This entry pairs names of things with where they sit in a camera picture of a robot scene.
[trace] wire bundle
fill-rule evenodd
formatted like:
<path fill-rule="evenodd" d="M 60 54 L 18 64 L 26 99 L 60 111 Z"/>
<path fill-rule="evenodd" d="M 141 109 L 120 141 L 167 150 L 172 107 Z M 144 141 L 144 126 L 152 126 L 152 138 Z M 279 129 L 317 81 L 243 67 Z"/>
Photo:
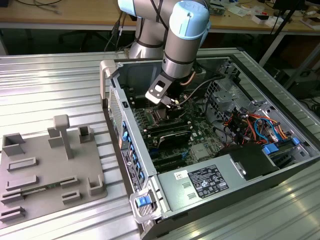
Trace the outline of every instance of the wire bundle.
<path fill-rule="evenodd" d="M 257 131 L 256 126 L 258 127 L 258 121 L 259 120 L 264 120 L 265 122 L 267 122 L 271 126 L 271 128 L 272 128 L 275 136 L 278 138 L 278 140 L 286 140 L 286 139 L 288 139 L 288 137 L 285 135 L 285 133 L 281 129 L 280 125 L 274 126 L 274 124 L 277 123 L 276 120 L 271 119 L 268 116 L 260 116 L 260 115 L 257 115 L 257 114 L 249 114 L 249 116 L 256 119 L 256 121 L 254 123 L 254 129 L 255 129 L 256 133 L 260 137 L 262 137 L 263 139 L 267 140 L 267 142 L 269 142 L 269 140 L 265 136 L 261 136 L 261 134 Z"/>
<path fill-rule="evenodd" d="M 16 1 L 18 3 L 24 4 L 24 5 L 35 6 L 37 8 L 42 9 L 42 10 L 54 12 L 55 14 L 62 14 L 61 11 L 55 9 L 57 7 L 55 4 L 61 2 L 62 0 L 57 0 L 57 1 L 48 2 L 48 3 L 39 2 L 38 0 L 33 0 L 33 3 L 27 3 L 27 2 L 24 2 L 24 1 L 20 1 L 20 0 L 16 0 Z"/>

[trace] blue tab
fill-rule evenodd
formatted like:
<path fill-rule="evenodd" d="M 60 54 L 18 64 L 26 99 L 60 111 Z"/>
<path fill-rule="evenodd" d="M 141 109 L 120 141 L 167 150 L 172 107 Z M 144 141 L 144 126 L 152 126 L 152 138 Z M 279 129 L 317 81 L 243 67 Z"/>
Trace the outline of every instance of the blue tab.
<path fill-rule="evenodd" d="M 129 135 L 128 132 L 125 131 L 125 132 L 123 133 L 122 140 L 123 140 L 123 141 L 127 141 L 128 135 Z"/>
<path fill-rule="evenodd" d="M 295 145 L 298 145 L 300 143 L 299 139 L 294 137 L 292 138 L 292 142 L 295 144 Z"/>
<path fill-rule="evenodd" d="M 138 205 L 138 208 L 147 206 L 152 203 L 149 196 L 139 197 L 135 201 L 136 201 L 136 204 Z"/>
<path fill-rule="evenodd" d="M 272 154 L 274 152 L 279 151 L 279 148 L 277 148 L 277 146 L 274 143 L 271 143 L 271 144 L 265 145 L 263 150 L 266 154 L 269 155 L 269 154 Z"/>

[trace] power supply label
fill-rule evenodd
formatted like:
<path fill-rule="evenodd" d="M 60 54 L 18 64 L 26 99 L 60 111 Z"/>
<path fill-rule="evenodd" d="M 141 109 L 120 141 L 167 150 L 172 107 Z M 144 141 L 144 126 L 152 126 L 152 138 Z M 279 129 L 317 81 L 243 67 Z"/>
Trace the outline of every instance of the power supply label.
<path fill-rule="evenodd" d="M 199 198 L 202 199 L 229 188 L 216 165 L 189 172 L 188 175 Z"/>

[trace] aluminum extrusion table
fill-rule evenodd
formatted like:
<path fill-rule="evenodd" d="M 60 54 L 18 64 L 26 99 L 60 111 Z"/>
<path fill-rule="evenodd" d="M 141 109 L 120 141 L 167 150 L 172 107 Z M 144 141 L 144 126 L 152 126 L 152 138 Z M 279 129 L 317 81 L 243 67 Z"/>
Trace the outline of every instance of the aluminum extrusion table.
<path fill-rule="evenodd" d="M 317 137 L 320 122 L 236 48 L 204 49 L 199 55 L 233 53 Z M 119 53 L 5 56 L 0 58 L 0 136 L 44 135 L 52 117 L 94 130 L 108 196 L 0 230 L 0 239 L 140 239 L 100 105 L 99 63 Z M 252 89 L 246 89 L 254 95 Z M 319 239 L 320 164 L 281 185 L 208 215 L 163 236 L 168 239 Z"/>

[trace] desk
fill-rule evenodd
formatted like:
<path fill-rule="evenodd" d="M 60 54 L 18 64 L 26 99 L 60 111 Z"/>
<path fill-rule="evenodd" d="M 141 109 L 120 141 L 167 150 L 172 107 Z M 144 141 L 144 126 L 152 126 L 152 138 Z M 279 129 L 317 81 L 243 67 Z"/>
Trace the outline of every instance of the desk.
<path fill-rule="evenodd" d="M 252 7 L 263 6 L 270 15 L 274 12 L 271 7 L 257 0 L 247 4 Z M 62 14 L 12 0 L 9 7 L 0 8 L 0 29 L 111 30 L 120 13 L 117 0 L 63 0 L 56 5 Z M 300 19 L 293 17 L 293 21 L 285 26 L 261 59 L 262 66 L 285 35 L 320 35 L 320 31 L 314 31 L 301 23 Z M 224 16 L 210 16 L 210 21 L 212 33 L 269 34 L 271 31 L 270 27 L 253 22 L 250 16 L 240 17 L 229 11 Z M 135 25 L 136 22 L 127 17 L 124 29 L 134 31 Z M 3 54 L 5 50 L 0 39 L 0 55 L 1 51 Z"/>

